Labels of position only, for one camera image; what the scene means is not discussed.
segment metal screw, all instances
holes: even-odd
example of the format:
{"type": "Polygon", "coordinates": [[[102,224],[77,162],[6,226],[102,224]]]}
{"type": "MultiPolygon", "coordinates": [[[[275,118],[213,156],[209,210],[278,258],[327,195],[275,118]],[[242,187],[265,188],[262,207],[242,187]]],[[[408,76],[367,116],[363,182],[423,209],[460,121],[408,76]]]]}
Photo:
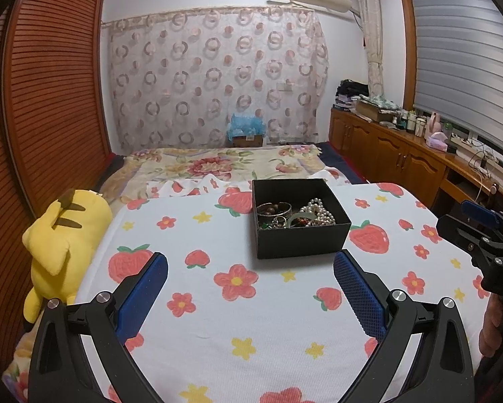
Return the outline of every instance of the metal screw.
{"type": "Polygon", "coordinates": [[[406,300],[406,294],[401,291],[401,290],[394,290],[392,295],[393,298],[397,301],[405,301],[406,300]]]}
{"type": "Polygon", "coordinates": [[[449,309],[452,309],[452,308],[455,307],[455,301],[453,299],[449,298],[449,297],[444,298],[442,300],[442,302],[444,303],[444,306],[446,306],[449,309]]]}
{"type": "Polygon", "coordinates": [[[48,301],[48,309],[56,309],[59,304],[59,298],[52,298],[48,301]]]}
{"type": "Polygon", "coordinates": [[[109,292],[107,292],[106,290],[103,292],[99,292],[97,294],[97,301],[99,303],[106,303],[108,300],[110,300],[111,296],[112,295],[109,292]]]}

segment yellow plush toy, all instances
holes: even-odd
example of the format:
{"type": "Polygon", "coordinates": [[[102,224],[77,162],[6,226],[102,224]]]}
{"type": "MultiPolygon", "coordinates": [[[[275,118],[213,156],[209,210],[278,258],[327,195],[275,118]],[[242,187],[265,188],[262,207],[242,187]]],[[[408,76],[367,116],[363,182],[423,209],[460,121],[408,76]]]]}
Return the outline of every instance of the yellow plush toy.
{"type": "Polygon", "coordinates": [[[43,298],[74,303],[80,282],[112,221],[110,206],[92,191],[70,189],[22,235],[31,253],[33,288],[24,317],[35,323],[43,298]]]}

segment finger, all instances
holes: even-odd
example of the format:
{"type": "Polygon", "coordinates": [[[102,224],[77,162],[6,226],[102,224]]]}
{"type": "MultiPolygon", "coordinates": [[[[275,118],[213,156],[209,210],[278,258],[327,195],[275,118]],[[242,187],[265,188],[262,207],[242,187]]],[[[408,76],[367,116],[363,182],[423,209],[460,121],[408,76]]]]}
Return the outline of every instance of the finger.
{"type": "Polygon", "coordinates": [[[485,357],[493,357],[495,350],[493,350],[489,345],[485,342],[485,337],[483,335],[483,331],[479,333],[479,351],[485,357]]]}
{"type": "Polygon", "coordinates": [[[500,301],[500,297],[498,295],[492,294],[490,296],[487,312],[491,314],[490,318],[494,327],[499,327],[501,320],[503,319],[503,303],[500,301]]]}
{"type": "Polygon", "coordinates": [[[493,350],[497,350],[501,345],[501,334],[500,331],[494,327],[494,324],[488,319],[483,322],[483,336],[485,338],[486,344],[493,350]]]}

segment curtain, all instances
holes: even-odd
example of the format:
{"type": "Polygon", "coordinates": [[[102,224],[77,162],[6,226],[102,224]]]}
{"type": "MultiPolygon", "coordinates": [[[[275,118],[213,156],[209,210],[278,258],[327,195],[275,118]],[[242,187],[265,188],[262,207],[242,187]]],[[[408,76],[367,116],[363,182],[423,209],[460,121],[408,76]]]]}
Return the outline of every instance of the curtain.
{"type": "Polygon", "coordinates": [[[380,0],[358,0],[363,21],[369,73],[369,95],[384,94],[382,79],[382,16],[380,0]]]}
{"type": "Polygon", "coordinates": [[[328,49],[294,7],[194,9],[109,25],[110,87],[122,149],[217,148],[233,114],[268,142],[315,142],[328,49]]]}

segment window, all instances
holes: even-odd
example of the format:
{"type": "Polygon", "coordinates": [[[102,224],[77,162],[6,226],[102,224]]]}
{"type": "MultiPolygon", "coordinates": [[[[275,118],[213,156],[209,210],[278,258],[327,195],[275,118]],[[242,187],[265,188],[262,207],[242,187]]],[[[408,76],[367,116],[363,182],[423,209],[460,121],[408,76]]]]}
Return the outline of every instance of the window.
{"type": "Polygon", "coordinates": [[[403,0],[405,108],[437,111],[503,149],[503,16],[492,0],[403,0]]]}

